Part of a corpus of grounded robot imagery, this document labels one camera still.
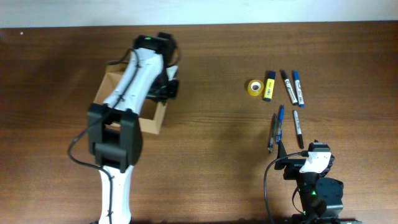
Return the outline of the brown cardboard box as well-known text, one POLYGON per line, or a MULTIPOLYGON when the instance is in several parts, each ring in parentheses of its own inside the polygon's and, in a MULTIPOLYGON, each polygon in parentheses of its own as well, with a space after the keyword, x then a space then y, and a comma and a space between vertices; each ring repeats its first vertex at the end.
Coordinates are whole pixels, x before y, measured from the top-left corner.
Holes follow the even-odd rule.
MULTIPOLYGON (((119 83, 127 65, 107 65, 101 85, 94 98, 94 103, 102 104, 119 83)), ((167 104, 155 103, 145 99, 141 109, 139 124, 143 133, 159 134, 164 120, 167 104)))

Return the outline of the yellow highlighter with dark cap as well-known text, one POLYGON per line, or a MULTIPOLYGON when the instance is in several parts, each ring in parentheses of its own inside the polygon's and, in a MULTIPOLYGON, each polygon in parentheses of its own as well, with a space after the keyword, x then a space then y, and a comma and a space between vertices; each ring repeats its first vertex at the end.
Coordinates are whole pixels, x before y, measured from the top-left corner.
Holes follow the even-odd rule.
POLYGON ((269 70, 267 79, 266 79, 266 84, 265 90, 264 90, 264 101, 271 101, 273 97, 273 92, 274 92, 274 84, 275 84, 275 76, 276 72, 269 70))

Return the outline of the yellow adhesive tape roll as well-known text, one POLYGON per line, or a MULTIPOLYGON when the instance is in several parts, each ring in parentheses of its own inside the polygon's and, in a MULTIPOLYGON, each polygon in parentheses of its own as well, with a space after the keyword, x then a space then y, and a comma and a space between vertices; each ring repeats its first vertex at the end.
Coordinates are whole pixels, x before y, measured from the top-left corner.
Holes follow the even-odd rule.
POLYGON ((248 83, 247 92, 251 96, 259 96, 264 89, 264 83, 261 80, 251 80, 248 83))

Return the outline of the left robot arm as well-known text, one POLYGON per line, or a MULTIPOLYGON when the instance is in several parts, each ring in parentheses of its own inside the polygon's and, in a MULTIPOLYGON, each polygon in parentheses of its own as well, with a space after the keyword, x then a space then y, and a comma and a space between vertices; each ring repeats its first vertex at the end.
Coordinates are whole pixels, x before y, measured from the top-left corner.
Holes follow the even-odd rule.
POLYGON ((99 167, 102 209, 98 223, 131 223, 131 176, 143 147, 140 113, 146 100, 166 105, 177 96, 180 51, 171 34, 139 35, 127 52, 121 79, 88 110, 89 152, 99 167))

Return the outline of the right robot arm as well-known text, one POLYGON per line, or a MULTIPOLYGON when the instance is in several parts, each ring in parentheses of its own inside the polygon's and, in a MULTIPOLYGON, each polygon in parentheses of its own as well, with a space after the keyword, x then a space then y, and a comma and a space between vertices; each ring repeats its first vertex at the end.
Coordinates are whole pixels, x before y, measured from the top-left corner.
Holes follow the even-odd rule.
POLYGON ((276 170, 283 170, 285 180, 297 184, 294 194, 299 194, 302 211, 292 215, 292 223, 360 223, 354 218, 340 218, 343 206, 344 184, 327 177, 335 157, 324 142, 314 141, 306 151, 298 153, 299 159, 287 154, 282 142, 278 143, 276 170))

